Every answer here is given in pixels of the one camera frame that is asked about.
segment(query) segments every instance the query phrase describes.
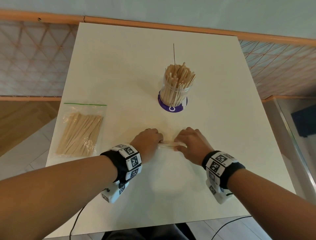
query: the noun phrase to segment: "clear plastic bag of sticks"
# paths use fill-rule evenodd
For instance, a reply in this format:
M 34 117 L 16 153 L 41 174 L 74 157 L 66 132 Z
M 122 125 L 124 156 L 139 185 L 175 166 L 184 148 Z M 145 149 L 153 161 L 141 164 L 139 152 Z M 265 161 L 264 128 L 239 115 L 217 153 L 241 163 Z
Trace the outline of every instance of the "clear plastic bag of sticks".
M 161 101 L 170 107 L 179 106 L 186 98 L 194 79 L 194 72 L 190 71 L 185 62 L 182 65 L 169 65 L 163 76 Z
M 96 155 L 102 142 L 106 105 L 64 103 L 66 111 L 56 154 L 62 157 Z

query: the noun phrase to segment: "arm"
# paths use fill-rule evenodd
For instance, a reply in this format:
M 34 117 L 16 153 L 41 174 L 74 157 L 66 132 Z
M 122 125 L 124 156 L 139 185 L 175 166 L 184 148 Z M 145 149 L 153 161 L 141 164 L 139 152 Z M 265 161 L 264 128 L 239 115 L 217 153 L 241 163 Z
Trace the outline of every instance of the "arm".
M 182 130 L 175 141 L 187 145 L 175 150 L 200 166 L 214 151 L 198 129 Z M 227 186 L 271 238 L 315 238 L 316 206 L 308 201 L 246 169 L 232 174 Z
M 131 142 L 148 162 L 162 140 L 157 129 Z M 43 239 L 117 177 L 106 156 L 65 162 L 0 181 L 0 239 Z

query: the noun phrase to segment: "hand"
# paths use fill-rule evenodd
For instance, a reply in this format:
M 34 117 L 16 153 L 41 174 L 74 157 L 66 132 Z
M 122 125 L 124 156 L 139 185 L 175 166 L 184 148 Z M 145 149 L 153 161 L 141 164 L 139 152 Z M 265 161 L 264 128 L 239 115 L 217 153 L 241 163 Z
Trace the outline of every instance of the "hand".
M 155 154 L 158 143 L 163 140 L 163 135 L 156 128 L 146 129 L 138 134 L 131 145 L 136 148 L 142 158 L 142 163 L 149 162 Z
M 181 130 L 174 141 L 183 142 L 187 146 L 176 146 L 175 151 L 182 152 L 186 159 L 200 166 L 205 156 L 214 151 L 199 129 L 193 130 L 188 127 L 186 130 Z

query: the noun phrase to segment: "person's left arm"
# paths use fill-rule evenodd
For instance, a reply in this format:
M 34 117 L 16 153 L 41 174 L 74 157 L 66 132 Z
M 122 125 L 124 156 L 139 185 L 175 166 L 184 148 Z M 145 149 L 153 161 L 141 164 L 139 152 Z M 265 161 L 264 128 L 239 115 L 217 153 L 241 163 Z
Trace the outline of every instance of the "person's left arm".
M 131 145 L 148 162 L 159 141 L 157 129 L 137 135 Z M 0 181 L 0 239 L 43 239 L 115 181 L 106 156 L 65 162 Z

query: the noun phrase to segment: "person's left hand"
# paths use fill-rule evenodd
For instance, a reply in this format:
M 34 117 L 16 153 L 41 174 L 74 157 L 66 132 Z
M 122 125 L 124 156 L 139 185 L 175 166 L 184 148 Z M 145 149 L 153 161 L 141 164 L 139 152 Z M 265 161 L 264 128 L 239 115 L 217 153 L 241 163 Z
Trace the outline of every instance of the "person's left hand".
M 156 128 L 148 128 L 138 134 L 130 144 L 140 153 L 142 163 L 147 163 L 154 156 L 158 143 L 162 140 L 163 135 L 158 133 Z

